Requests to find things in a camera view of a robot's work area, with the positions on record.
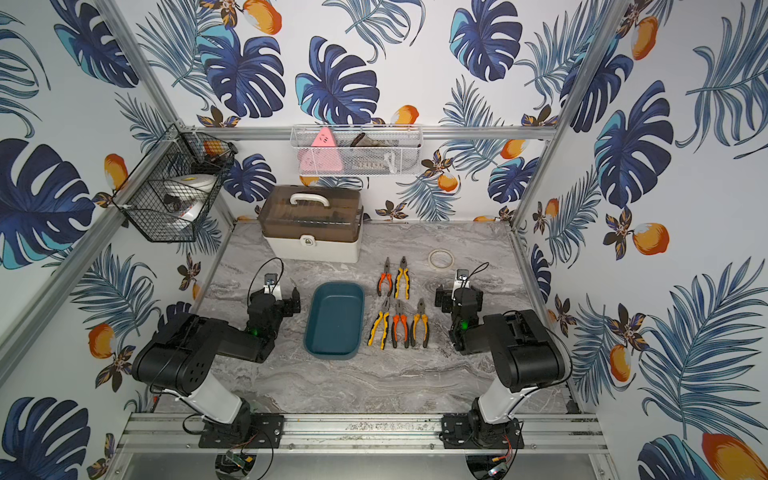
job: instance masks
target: black mounting plate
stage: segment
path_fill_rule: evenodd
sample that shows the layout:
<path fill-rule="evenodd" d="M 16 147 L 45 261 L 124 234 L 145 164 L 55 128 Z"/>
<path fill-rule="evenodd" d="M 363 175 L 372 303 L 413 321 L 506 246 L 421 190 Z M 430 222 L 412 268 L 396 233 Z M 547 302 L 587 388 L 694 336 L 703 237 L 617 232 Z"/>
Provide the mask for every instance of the black mounting plate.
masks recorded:
<path fill-rule="evenodd" d="M 499 439 L 494 445 L 481 447 L 472 441 L 472 429 L 469 426 L 469 415 L 466 413 L 446 413 L 441 420 L 442 423 L 442 446 L 444 449 L 484 449 L 484 450 L 506 450 L 507 444 L 503 439 Z M 520 423 L 517 419 L 512 419 L 507 424 L 506 434 L 512 443 L 512 448 L 522 449 L 525 447 L 522 433 L 520 432 Z"/>
<path fill-rule="evenodd" d="M 243 449 L 268 449 L 270 443 L 273 449 L 280 447 L 280 438 L 283 436 L 285 417 L 273 413 L 251 413 L 250 427 L 247 438 L 256 437 L 245 445 Z M 205 428 L 200 435 L 198 446 L 201 449 L 222 449 L 227 446 L 227 439 L 218 435 L 213 426 L 205 422 Z"/>

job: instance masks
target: wallpaper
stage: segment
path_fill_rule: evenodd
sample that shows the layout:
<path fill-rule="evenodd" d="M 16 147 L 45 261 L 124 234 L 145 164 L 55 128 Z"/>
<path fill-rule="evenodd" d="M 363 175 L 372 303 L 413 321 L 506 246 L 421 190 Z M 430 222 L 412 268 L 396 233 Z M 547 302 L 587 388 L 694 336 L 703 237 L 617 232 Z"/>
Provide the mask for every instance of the wallpaper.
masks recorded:
<path fill-rule="evenodd" d="M 74 0 L 0 6 L 0 336 L 141 159 L 130 117 L 163 130 L 100 18 Z"/>
<path fill-rule="evenodd" d="M 255 217 L 274 182 L 302 181 L 361 190 L 374 220 L 508 220 L 544 147 L 533 129 L 557 123 L 606 4 L 139 0 L 123 13 L 185 124 L 532 129 L 528 142 L 426 142 L 410 177 L 300 180 L 287 142 L 241 142 L 225 184 L 236 217 Z"/>
<path fill-rule="evenodd" d="M 620 477 L 768 478 L 768 5 L 637 0 L 519 233 Z"/>
<path fill-rule="evenodd" d="M 0 6 L 0 333 L 163 130 L 92 4 Z M 153 401 L 133 355 L 201 300 L 229 232 L 214 212 L 196 243 L 119 229 L 3 384 L 0 478 L 105 474 L 128 415 Z"/>

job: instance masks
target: black wire basket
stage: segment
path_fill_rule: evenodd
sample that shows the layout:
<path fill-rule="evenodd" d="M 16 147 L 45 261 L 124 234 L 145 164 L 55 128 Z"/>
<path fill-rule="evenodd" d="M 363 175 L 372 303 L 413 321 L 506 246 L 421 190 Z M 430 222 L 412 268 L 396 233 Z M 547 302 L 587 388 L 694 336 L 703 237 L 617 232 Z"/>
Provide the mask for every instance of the black wire basket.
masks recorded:
<path fill-rule="evenodd" d="M 181 133 L 171 125 L 141 162 L 158 147 L 165 152 L 157 165 L 136 193 L 116 206 L 150 242 L 194 242 L 237 149 L 209 134 Z"/>

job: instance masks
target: gray marble surface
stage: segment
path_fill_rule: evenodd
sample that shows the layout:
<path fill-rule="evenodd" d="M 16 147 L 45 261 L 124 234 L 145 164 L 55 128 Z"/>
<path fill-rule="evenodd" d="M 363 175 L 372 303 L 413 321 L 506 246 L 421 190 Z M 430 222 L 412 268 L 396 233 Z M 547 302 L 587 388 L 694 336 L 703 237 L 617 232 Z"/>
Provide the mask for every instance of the gray marble surface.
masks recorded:
<path fill-rule="evenodd" d="M 448 337 L 450 315 L 434 307 L 435 288 L 450 285 L 455 269 L 472 271 L 489 261 L 487 270 L 472 277 L 472 283 L 485 292 L 481 315 L 531 308 L 508 230 L 503 223 L 371 223 L 363 228 L 358 263 L 286 260 L 281 286 L 286 296 L 294 283 L 298 286 L 302 313 L 283 321 L 275 349 L 266 362 L 256 364 L 218 356 L 211 372 L 261 411 L 465 412 L 495 377 L 493 361 L 489 353 L 463 356 L 454 351 Z M 427 255 L 435 248 L 453 252 L 456 264 L 450 270 L 438 271 L 429 266 Z M 419 298 L 424 298 L 430 325 L 429 347 L 404 349 L 401 344 L 393 349 L 388 341 L 382 351 L 375 343 L 367 345 L 367 332 L 383 300 L 376 295 L 376 283 L 386 257 L 392 264 L 394 281 L 403 255 L 411 276 L 410 300 L 404 302 L 406 312 L 412 319 Z M 198 313 L 244 327 L 248 284 L 258 267 L 272 256 L 260 225 L 239 223 Z M 276 270 L 269 271 L 280 271 L 279 264 L 275 264 Z M 312 295 L 320 284 L 334 280 L 356 282 L 366 292 L 364 343 L 357 355 L 346 361 L 317 359 L 303 345 Z M 568 391 L 561 387 L 544 389 L 534 394 L 521 412 L 566 413 L 567 397 Z M 186 410 L 184 404 L 170 396 L 164 396 L 157 407 L 158 412 Z"/>

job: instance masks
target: brown translucent lid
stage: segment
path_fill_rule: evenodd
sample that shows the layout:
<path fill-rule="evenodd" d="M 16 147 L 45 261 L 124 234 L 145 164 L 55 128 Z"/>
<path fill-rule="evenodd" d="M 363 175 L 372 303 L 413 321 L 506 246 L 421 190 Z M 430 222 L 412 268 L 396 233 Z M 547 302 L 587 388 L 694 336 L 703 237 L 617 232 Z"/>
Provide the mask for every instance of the brown translucent lid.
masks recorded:
<path fill-rule="evenodd" d="M 259 214 L 265 237 L 356 242 L 362 221 L 360 192 L 345 188 L 278 185 Z"/>

